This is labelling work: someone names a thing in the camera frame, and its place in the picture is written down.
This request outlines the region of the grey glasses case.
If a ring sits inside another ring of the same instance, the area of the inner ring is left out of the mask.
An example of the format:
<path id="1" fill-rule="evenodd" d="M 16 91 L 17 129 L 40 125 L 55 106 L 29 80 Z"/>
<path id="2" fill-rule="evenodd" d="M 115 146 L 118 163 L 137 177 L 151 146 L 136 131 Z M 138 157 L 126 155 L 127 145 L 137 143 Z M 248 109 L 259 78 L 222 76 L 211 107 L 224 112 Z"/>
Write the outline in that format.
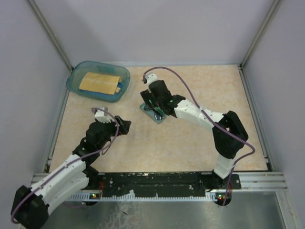
<path id="1" fill-rule="evenodd" d="M 162 123 L 166 119 L 166 115 L 159 108 L 151 109 L 146 103 L 140 105 L 140 110 L 157 124 Z"/>

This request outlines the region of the metal frame sunglasses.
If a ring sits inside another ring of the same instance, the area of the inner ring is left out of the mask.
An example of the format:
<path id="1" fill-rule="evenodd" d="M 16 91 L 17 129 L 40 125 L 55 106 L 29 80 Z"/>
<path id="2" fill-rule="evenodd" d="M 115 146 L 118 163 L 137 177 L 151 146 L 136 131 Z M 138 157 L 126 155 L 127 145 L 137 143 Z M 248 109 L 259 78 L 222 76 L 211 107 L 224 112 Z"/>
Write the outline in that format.
<path id="1" fill-rule="evenodd" d="M 153 109 L 151 109 L 150 107 L 145 106 L 144 111 L 146 111 L 149 115 L 151 115 L 156 121 L 161 121 L 163 120 L 163 117 L 161 116 L 161 114 Z"/>

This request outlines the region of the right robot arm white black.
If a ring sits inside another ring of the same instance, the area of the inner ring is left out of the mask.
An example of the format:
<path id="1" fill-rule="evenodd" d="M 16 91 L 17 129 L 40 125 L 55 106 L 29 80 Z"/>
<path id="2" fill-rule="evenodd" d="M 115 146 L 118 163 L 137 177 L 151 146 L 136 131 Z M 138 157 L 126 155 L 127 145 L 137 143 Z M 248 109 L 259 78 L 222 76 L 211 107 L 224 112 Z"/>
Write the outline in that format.
<path id="1" fill-rule="evenodd" d="M 236 165 L 238 152 L 248 140 L 248 134 L 238 115 L 202 109 L 181 95 L 172 95 L 163 80 L 144 80 L 148 88 L 140 93 L 146 106 L 161 117 L 172 116 L 206 128 L 213 135 L 219 156 L 207 180 L 205 190 L 222 189 L 230 183 L 230 173 Z"/>

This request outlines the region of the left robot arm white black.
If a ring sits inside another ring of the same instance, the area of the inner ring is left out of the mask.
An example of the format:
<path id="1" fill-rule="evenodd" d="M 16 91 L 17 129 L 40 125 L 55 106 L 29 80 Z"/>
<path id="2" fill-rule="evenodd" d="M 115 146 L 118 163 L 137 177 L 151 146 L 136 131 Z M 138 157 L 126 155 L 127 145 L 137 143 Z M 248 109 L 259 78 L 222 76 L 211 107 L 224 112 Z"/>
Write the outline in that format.
<path id="1" fill-rule="evenodd" d="M 52 212 L 72 194 L 86 187 L 96 188 L 98 171 L 91 164 L 109 149 L 116 137 L 128 134 L 131 124 L 118 115 L 106 122 L 96 118 L 80 144 L 58 168 L 31 187 L 17 189 L 11 222 L 27 229 L 40 229 Z"/>

